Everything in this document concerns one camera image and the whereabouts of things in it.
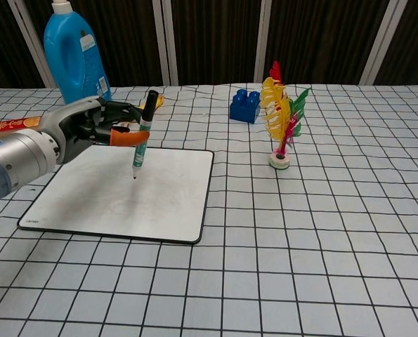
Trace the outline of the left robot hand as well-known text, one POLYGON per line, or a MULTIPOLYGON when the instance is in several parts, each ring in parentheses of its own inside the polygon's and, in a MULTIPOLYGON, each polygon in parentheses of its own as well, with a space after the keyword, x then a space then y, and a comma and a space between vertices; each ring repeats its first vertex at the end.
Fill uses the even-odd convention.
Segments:
POLYGON ((158 100, 158 92, 150 91, 141 108, 89 96, 44 114, 39 130, 55 140, 56 163, 66 164, 95 143, 133 147, 147 142, 149 131, 130 131, 121 124, 151 121, 158 100))

